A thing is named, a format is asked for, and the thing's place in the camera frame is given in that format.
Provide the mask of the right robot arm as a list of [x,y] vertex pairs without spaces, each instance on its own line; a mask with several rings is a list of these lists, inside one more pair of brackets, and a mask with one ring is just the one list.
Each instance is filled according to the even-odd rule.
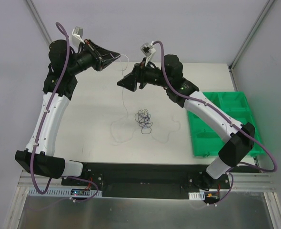
[[117,82],[129,91],[143,89],[147,84],[163,87],[174,103],[194,113],[204,121],[225,143],[218,156],[197,177],[193,184],[197,188],[209,190],[218,185],[220,177],[236,167],[252,150],[255,127],[251,123],[242,124],[228,116],[213,104],[199,88],[183,77],[183,64],[177,55],[167,54],[158,68],[144,58],[136,63],[132,71]]

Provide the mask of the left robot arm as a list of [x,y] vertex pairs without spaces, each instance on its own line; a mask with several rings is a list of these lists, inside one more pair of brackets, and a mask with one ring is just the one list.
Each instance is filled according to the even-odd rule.
[[83,164],[54,156],[56,136],[78,83],[76,75],[89,68],[100,72],[120,54],[88,39],[80,42],[78,48],[75,52],[65,40],[56,40],[49,45],[49,72],[44,81],[40,115],[25,150],[18,150],[15,160],[28,173],[55,179],[72,176],[77,185],[83,186],[89,180],[89,174],[82,170]]

